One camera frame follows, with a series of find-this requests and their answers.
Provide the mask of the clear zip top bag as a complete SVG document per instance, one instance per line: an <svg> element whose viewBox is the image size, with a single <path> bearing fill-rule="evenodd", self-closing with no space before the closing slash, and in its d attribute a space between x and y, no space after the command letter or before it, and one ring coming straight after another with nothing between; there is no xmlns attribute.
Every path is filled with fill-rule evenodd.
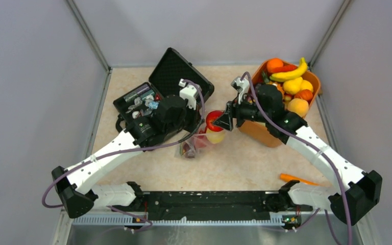
<svg viewBox="0 0 392 245"><path fill-rule="evenodd" d="M196 157L198 157L199 155L201 155L205 152L212 150L216 145L221 143L220 142L218 144L211 144L206 138L206 129L207 128L206 128L206 117L205 117L205 122L199 127L198 131L194 135L192 135L190 138L188 138L186 141L184 141L184 142L192 142L195 144L195 146L197 148ZM184 158L181 156L181 149L180 149L182 143L180 143L178 145L178 148L175 153L175 157Z"/></svg>

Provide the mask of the red toy apple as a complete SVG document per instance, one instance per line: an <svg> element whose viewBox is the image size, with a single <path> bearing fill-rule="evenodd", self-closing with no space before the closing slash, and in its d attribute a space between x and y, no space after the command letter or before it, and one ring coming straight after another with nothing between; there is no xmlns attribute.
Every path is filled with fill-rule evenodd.
<svg viewBox="0 0 392 245"><path fill-rule="evenodd" d="M220 132L223 128L214 125L214 122L223 114L223 111L214 110L206 116L206 128L212 132Z"/></svg>

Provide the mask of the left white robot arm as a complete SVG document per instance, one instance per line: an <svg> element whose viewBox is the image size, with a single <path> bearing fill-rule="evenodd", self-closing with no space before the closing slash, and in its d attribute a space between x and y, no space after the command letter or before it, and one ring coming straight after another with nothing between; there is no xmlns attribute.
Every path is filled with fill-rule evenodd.
<svg viewBox="0 0 392 245"><path fill-rule="evenodd" d="M143 205L139 185L98 185L98 181L125 161L145 152L165 148L169 138L186 128L197 131L204 119L205 103L171 95L160 100L147 116L140 116L106 146L85 160L68 168L52 171L53 186L70 218L77 218L93 208L126 206L131 211Z"/></svg>

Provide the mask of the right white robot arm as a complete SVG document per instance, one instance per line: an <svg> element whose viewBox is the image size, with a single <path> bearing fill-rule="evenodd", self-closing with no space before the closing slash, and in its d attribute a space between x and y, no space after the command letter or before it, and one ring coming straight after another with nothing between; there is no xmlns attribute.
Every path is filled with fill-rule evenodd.
<svg viewBox="0 0 392 245"><path fill-rule="evenodd" d="M353 226L379 203L382 176L350 163L321 140L304 118L284 108L282 94L275 86L255 89L243 80L232 87L237 97L226 103L223 114L214 120L215 126L231 131L234 119L238 127L245 121L264 123L272 136L305 157L333 185L289 181L279 196L283 209L293 210L297 205L327 209L344 224Z"/></svg>

